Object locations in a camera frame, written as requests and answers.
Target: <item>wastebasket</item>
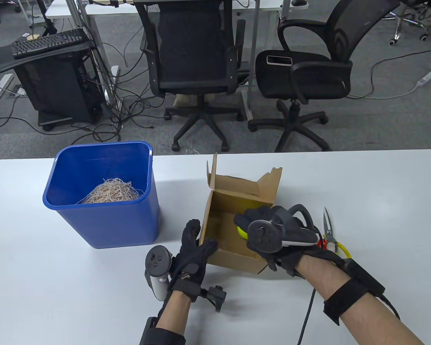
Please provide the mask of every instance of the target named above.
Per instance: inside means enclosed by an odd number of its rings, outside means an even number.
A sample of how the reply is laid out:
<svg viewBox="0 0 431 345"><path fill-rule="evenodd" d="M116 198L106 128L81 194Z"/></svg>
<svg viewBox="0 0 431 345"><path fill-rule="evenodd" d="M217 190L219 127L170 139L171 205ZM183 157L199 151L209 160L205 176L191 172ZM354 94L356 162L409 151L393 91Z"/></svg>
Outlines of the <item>wastebasket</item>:
<svg viewBox="0 0 431 345"><path fill-rule="evenodd" d="M94 248L140 246L158 237L159 205L145 142L73 145L54 159L43 203L56 210ZM81 204L104 179L131 182L136 200Z"/></svg>

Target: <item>forearm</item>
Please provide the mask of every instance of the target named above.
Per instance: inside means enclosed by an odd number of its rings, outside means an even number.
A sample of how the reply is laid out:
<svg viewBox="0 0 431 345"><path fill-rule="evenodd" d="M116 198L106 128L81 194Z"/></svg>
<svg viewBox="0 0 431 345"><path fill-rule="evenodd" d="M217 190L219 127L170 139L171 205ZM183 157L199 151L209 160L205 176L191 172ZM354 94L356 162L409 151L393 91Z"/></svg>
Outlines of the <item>forearm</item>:
<svg viewBox="0 0 431 345"><path fill-rule="evenodd" d="M156 328L184 335L185 326L190 310L190 298L180 291L173 291L163 314L158 320Z"/></svg>
<svg viewBox="0 0 431 345"><path fill-rule="evenodd" d="M334 264L304 255L296 267L326 300L350 277ZM340 317L360 345L422 345L393 313L371 294L365 294Z"/></svg>

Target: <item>wrist strap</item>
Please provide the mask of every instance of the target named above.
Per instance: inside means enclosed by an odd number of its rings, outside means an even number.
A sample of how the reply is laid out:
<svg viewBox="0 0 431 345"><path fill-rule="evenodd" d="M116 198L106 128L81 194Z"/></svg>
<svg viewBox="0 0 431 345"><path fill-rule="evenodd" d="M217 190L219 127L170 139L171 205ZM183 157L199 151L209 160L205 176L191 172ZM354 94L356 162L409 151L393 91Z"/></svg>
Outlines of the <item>wrist strap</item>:
<svg viewBox="0 0 431 345"><path fill-rule="evenodd" d="M185 345L185 338L167 329L152 327L145 330L140 345Z"/></svg>
<svg viewBox="0 0 431 345"><path fill-rule="evenodd" d="M324 314L333 322L340 325L339 317L355 304L368 289L355 279L351 278L340 289L324 301Z"/></svg>
<svg viewBox="0 0 431 345"><path fill-rule="evenodd" d="M188 279L176 278L176 281L170 288L170 291L173 290L183 292L194 302L201 293L201 286Z"/></svg>

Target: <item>floor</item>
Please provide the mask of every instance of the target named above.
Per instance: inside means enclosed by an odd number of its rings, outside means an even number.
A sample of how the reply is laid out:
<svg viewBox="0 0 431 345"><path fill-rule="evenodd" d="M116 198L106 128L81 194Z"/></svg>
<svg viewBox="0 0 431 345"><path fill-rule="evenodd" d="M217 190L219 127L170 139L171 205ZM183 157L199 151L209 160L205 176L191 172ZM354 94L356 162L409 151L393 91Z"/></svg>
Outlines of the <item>floor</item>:
<svg viewBox="0 0 431 345"><path fill-rule="evenodd" d="M328 5L322 10L315 10L314 2L310 1L310 9L294 15L295 18L309 18L326 20L333 6ZM22 14L15 13L11 6L0 7L0 46L9 44L24 32L29 32L27 22ZM251 35L251 13L241 18L248 19L246 28L246 41L244 57L249 57ZM259 49L263 49L266 31L266 18L260 18ZM99 30L105 43L113 44L123 52L126 43L140 27L139 16L129 16L119 20L119 17L100 18ZM68 20L56 21L60 29L70 28ZM406 27L401 40L396 46L389 46L388 40L394 32L394 22L383 21L378 23L360 42L353 53L352 61L352 94L363 95L370 90L370 67L386 58L401 56L416 51L431 49L431 39L422 42L418 39L421 30ZM313 51L326 54L324 45L314 34L299 28L286 32L287 41L295 50ZM110 46L105 46L108 58L112 64L120 64L123 73L128 71L140 56L139 43L142 32L136 35L128 44L126 59L129 68L125 67L123 58ZM408 56L404 59L388 61L375 68L374 97L389 97L403 94L411 90L416 82L430 70L431 52ZM125 76L123 80L138 74L146 69L146 61L142 59L135 69ZM148 82L148 74L122 84L122 88L140 93ZM165 106L174 101L173 95L168 95L161 107L147 109L145 115L162 116ZM152 99L154 105L159 105L161 99ZM219 95L214 101L219 105L235 105L242 107L239 93L226 96ZM0 117L9 116L13 105L13 98L7 95L0 100ZM325 110L330 121L327 125L318 122L310 124L310 128L327 140L335 151L353 150L395 150L412 148L431 148L431 82L417 89L405 97L390 100L326 100L311 101L309 105L302 106L302 113ZM264 99L258 92L254 92L253 112L255 118L279 117L275 100ZM16 100L13 117L27 120L34 127L37 126L37 114L28 98ZM181 152L171 151L172 137L185 122L185 118L173 118L171 121L150 117L136 117L137 124L153 126L153 129L140 128L132 122L127 122L121 131L122 140L145 140L151 143L157 155L172 154L209 154L220 151L219 139L203 123L198 123L187 135L181 139ZM246 122L236 122L233 116L217 118L217 123L227 136L231 153L271 152L274 150L279 130L263 129L251 133ZM70 127L61 127L45 135L37 133L23 121L11 119L0 128L0 159L8 158L44 158L54 157L62 148L70 145L75 139L85 134L82 131L71 132ZM78 143L95 142L91 136L83 138ZM319 148L310 140L292 135L289 139L287 151L317 151Z"/></svg>

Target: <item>cardboard box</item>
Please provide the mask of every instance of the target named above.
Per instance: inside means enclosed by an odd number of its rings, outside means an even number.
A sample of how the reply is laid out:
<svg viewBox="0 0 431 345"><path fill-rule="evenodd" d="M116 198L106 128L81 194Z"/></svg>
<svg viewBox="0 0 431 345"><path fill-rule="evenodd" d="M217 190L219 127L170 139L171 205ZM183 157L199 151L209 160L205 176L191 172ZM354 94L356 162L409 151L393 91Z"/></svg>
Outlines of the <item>cardboard box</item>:
<svg viewBox="0 0 431 345"><path fill-rule="evenodd" d="M273 205L283 168L273 168L258 181L249 181L216 174L217 154L212 160L208 185L211 189L201 230L200 245L206 239L215 239L219 248L208 263L249 273L260 273L267 263L246 246L233 219L238 212L262 205Z"/></svg>

